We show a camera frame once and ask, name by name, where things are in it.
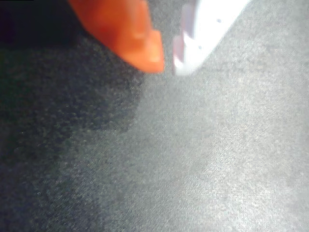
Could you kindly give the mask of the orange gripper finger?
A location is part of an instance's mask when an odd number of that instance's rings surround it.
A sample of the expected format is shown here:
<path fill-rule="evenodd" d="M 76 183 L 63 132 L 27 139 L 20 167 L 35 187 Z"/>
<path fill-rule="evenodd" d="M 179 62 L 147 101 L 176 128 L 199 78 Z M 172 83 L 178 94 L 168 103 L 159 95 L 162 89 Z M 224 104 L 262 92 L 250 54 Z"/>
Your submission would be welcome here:
<path fill-rule="evenodd" d="M 164 70 L 161 34 L 145 0 L 70 0 L 83 28 L 123 61 L 146 73 Z"/>

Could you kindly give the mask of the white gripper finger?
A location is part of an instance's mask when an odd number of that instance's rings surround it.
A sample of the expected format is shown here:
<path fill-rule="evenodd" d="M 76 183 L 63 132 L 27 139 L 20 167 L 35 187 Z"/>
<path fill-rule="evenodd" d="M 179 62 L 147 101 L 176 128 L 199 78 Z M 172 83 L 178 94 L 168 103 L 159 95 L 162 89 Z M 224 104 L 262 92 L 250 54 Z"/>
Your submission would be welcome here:
<path fill-rule="evenodd" d="M 180 34 L 173 38 L 173 73 L 194 73 L 222 40 L 248 0 L 192 0 L 182 7 Z"/>

